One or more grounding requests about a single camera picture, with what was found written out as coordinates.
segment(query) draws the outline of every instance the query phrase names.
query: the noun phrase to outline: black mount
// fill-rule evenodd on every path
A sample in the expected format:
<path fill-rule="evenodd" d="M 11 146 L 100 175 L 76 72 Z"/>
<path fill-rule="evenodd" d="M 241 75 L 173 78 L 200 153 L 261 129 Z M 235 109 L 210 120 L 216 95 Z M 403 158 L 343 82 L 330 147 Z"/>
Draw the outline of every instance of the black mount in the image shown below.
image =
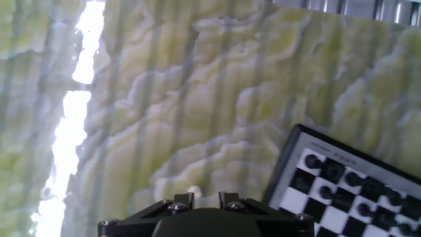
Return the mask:
<path fill-rule="evenodd" d="M 253 199 L 219 193 L 220 208 L 195 209 L 194 194 L 177 194 L 125 220 L 98 224 L 98 237 L 313 237 L 314 220 L 289 217 Z"/>

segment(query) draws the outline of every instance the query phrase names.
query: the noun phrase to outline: black square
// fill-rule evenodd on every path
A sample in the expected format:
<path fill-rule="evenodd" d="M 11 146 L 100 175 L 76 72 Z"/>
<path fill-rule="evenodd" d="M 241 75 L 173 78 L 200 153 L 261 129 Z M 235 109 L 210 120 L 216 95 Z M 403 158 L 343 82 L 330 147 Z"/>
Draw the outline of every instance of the black square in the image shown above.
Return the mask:
<path fill-rule="evenodd" d="M 297 169 L 289 186 L 304 194 L 309 194 L 315 178 L 314 175 Z"/>
<path fill-rule="evenodd" d="M 342 234 L 346 237 L 361 237 L 366 226 L 366 223 L 359 221 L 354 217 L 349 217 Z"/>
<path fill-rule="evenodd" d="M 337 237 L 337 234 L 327 228 L 320 227 L 316 237 Z"/>
<path fill-rule="evenodd" d="M 345 165 L 338 163 L 332 159 L 327 158 L 326 162 L 323 163 L 320 177 L 337 184 L 345 172 Z"/>
<path fill-rule="evenodd" d="M 412 196 L 407 196 L 403 201 L 401 214 L 413 220 L 421 217 L 421 201 Z"/>
<path fill-rule="evenodd" d="M 360 195 L 373 202 L 377 202 L 380 196 L 384 195 L 385 186 L 380 181 L 377 181 L 371 177 L 367 177 L 364 180 L 364 184 L 361 188 Z"/>
<path fill-rule="evenodd" d="M 310 197 L 309 201 L 307 202 L 307 204 L 304 208 L 304 213 L 312 216 L 316 223 L 320 223 L 320 220 L 322 220 L 322 216 L 323 216 L 325 210 L 326 210 L 325 204 L 323 204 L 323 203 L 321 203 L 317 200 L 314 200 Z"/>
<path fill-rule="evenodd" d="M 396 225 L 395 216 L 396 213 L 377 206 L 377 210 L 373 214 L 372 224 L 378 228 L 389 231 L 392 226 Z"/>
<path fill-rule="evenodd" d="M 343 188 L 338 188 L 336 193 L 334 194 L 332 206 L 347 213 L 350 210 L 354 199 L 355 194 L 348 192 Z"/>

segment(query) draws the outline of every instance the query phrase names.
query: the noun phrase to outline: chess board frame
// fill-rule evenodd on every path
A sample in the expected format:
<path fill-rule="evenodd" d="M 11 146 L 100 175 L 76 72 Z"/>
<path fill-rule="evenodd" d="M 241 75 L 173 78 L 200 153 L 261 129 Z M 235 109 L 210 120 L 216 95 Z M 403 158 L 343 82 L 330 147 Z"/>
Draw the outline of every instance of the chess board frame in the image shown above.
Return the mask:
<path fill-rule="evenodd" d="M 287 139 L 287 142 L 285 143 L 285 146 L 281 152 L 280 155 L 280 159 L 278 160 L 276 166 L 274 167 L 274 171 L 272 173 L 272 177 L 269 180 L 269 183 L 266 187 L 266 190 L 264 192 L 263 198 L 262 198 L 262 202 L 265 205 L 269 205 L 270 206 L 270 202 L 276 192 L 277 187 L 279 186 L 280 180 L 282 175 L 285 172 L 285 169 L 287 167 L 287 164 L 289 163 L 289 160 L 291 158 L 291 155 L 293 154 L 294 150 L 295 150 L 295 146 L 297 144 L 297 142 L 299 141 L 299 138 L 301 137 L 302 134 L 308 134 L 309 136 L 312 136 L 322 142 L 325 142 L 327 144 L 330 144 L 334 147 L 337 147 L 338 149 L 344 151 L 345 153 L 349 153 L 351 155 L 354 155 L 362 160 L 365 160 L 377 167 L 380 167 L 386 171 L 389 171 L 393 174 L 396 174 L 397 176 L 400 176 L 416 185 L 418 185 L 419 187 L 421 187 L 421 179 L 405 173 L 391 165 L 388 165 L 387 163 L 384 163 L 383 161 L 379 160 L 379 159 L 375 159 L 359 150 L 356 150 L 352 147 L 350 147 L 349 145 L 343 144 L 335 139 L 332 139 L 322 133 L 319 133 L 309 127 L 306 127 L 302 124 L 296 124 L 292 131 L 291 134 L 289 135 L 289 138 Z M 340 157 L 340 159 L 345 160 L 344 162 L 353 162 L 348 160 L 348 158 L 346 157 Z"/>

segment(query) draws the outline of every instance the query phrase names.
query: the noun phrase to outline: screw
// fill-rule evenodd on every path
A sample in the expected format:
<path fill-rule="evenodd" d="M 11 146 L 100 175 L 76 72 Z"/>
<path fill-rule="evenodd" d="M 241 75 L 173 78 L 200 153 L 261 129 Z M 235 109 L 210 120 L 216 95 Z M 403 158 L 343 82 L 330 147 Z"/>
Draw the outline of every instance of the screw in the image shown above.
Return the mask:
<path fill-rule="evenodd" d="M 305 221 L 311 219 L 311 216 L 309 214 L 301 213 L 295 215 L 295 218 L 299 219 L 300 221 Z"/>
<path fill-rule="evenodd" d="M 169 199 L 164 199 L 162 202 L 163 202 L 165 205 L 166 205 L 166 204 L 172 204 L 172 200 L 169 200 Z"/>
<path fill-rule="evenodd" d="M 117 223 L 117 219 L 105 219 L 104 221 L 101 221 L 99 224 L 103 226 L 110 226 Z"/>
<path fill-rule="evenodd" d="M 175 212 L 185 211 L 187 209 L 189 208 L 184 203 L 174 203 L 168 206 L 168 210 L 175 211 Z"/>
<path fill-rule="evenodd" d="M 228 204 L 228 209 L 232 211 L 242 211 L 245 209 L 245 205 L 239 201 L 232 201 Z"/>

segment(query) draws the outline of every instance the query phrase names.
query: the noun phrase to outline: chessboard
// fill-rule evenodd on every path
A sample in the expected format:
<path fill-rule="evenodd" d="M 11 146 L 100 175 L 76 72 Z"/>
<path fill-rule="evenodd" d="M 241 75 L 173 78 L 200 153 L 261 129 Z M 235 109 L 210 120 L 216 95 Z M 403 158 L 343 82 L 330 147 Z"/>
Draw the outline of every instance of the chessboard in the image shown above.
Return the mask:
<path fill-rule="evenodd" d="M 421 180 L 303 125 L 263 203 L 313 216 L 317 237 L 421 237 Z"/>

